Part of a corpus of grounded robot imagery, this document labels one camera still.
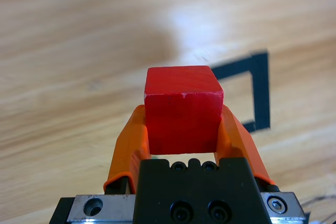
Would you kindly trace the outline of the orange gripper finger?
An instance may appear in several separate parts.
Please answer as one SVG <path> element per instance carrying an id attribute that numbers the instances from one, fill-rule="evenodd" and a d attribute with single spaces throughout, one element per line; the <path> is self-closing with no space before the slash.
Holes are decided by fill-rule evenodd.
<path id="1" fill-rule="evenodd" d="M 150 158 L 145 106 L 139 105 L 117 138 L 108 178 L 103 185 L 104 193 L 135 194 L 140 163 Z"/>
<path id="2" fill-rule="evenodd" d="M 270 179 L 252 136 L 224 105 L 218 128 L 215 162 L 219 164 L 221 158 L 234 157 L 247 159 L 252 174 L 263 191 L 279 190 L 276 183 Z"/>

